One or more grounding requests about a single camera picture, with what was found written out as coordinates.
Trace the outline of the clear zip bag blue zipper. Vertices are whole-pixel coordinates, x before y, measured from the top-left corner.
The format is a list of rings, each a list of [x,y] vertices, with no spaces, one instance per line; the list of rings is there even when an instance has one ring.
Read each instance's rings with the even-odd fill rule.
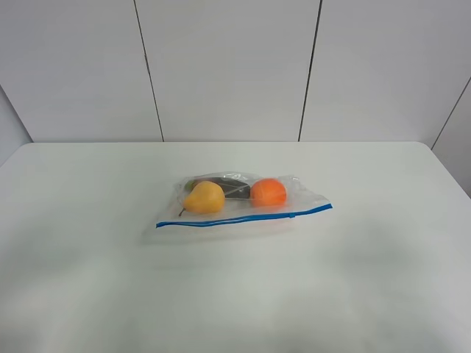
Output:
[[[279,207],[254,207],[251,199],[225,199],[218,213],[195,214],[183,210],[183,201],[190,193],[185,184],[196,178],[225,177],[237,179],[252,187],[258,180],[273,178],[283,183],[286,203]],[[145,244],[196,243],[219,239],[258,238],[277,233],[285,220],[310,216],[332,209],[331,202],[304,186],[295,176],[261,177],[242,172],[220,172],[189,176],[180,180],[152,223],[143,231]]]

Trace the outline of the orange fruit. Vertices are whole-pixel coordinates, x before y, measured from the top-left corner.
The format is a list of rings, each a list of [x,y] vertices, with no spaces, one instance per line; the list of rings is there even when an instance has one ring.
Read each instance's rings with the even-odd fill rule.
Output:
[[[261,179],[251,187],[250,199],[254,207],[279,207],[286,203],[287,191],[277,179]]]

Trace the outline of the yellow pear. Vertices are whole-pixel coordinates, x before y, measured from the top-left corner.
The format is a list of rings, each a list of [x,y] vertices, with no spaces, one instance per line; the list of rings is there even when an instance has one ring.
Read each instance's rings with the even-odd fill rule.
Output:
[[[211,214],[222,211],[225,204],[223,189],[214,182],[198,183],[183,201],[183,210],[195,214]]]

